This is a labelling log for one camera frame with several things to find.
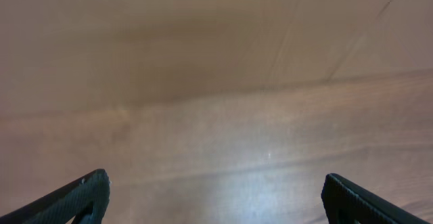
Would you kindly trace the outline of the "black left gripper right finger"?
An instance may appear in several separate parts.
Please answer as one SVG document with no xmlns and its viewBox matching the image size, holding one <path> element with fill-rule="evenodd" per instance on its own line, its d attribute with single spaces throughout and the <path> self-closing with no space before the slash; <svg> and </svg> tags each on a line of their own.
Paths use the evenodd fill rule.
<svg viewBox="0 0 433 224">
<path fill-rule="evenodd" d="M 321 199 L 330 224 L 428 224 L 335 173 L 326 175 Z"/>
</svg>

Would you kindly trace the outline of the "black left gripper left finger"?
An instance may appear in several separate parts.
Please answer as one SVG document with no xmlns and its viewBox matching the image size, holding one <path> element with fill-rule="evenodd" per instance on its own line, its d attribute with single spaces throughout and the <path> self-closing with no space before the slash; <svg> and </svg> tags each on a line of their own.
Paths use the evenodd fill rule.
<svg viewBox="0 0 433 224">
<path fill-rule="evenodd" d="M 2 223 L 101 223 L 110 202 L 110 180 L 96 169 L 1 217 Z"/>
</svg>

